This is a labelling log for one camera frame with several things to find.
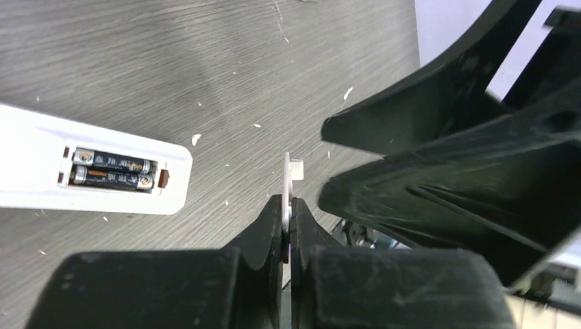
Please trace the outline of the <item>white battery cover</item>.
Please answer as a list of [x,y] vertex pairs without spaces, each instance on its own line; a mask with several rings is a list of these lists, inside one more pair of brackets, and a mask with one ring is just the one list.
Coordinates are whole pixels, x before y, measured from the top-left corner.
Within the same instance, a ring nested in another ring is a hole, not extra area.
[[293,218],[292,199],[293,182],[304,179],[304,162],[300,159],[293,159],[289,152],[284,154],[283,166],[283,189],[282,189],[282,236],[284,247],[282,248],[282,262],[288,264],[290,254],[290,227]]

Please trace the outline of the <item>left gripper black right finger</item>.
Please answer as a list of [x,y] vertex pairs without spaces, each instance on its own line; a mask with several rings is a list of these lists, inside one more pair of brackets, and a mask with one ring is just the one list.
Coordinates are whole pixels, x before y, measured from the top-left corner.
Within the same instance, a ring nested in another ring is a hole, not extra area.
[[292,201],[294,328],[514,328],[496,273],[461,249],[345,247]]

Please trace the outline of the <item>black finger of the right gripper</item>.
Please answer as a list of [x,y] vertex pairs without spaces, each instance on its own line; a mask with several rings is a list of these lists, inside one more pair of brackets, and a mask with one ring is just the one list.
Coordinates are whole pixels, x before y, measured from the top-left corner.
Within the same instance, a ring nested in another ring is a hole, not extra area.
[[539,1],[492,1],[447,50],[398,83],[327,118],[323,141],[390,155],[506,113],[486,92]]
[[336,175],[319,208],[415,247],[481,254],[515,287],[580,233],[580,80]]

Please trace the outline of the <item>black battery with white end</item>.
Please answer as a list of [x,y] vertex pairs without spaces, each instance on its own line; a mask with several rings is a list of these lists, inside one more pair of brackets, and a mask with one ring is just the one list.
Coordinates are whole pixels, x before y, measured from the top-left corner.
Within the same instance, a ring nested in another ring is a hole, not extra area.
[[148,191],[154,186],[151,175],[91,169],[85,166],[74,166],[70,182],[79,186],[134,191]]

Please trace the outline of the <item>white remote control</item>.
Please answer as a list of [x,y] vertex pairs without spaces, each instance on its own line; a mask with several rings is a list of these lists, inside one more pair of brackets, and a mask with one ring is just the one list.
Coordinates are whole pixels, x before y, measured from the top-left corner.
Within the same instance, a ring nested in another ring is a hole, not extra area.
[[[76,148],[148,159],[148,191],[71,184]],[[1,206],[172,215],[185,204],[193,157],[187,148],[3,104]]]

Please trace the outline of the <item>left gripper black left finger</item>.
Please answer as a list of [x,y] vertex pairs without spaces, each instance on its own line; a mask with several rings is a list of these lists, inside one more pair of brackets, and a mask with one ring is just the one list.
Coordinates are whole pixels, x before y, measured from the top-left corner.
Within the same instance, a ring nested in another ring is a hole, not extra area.
[[219,249],[83,252],[54,271],[28,328],[278,328],[282,198]]

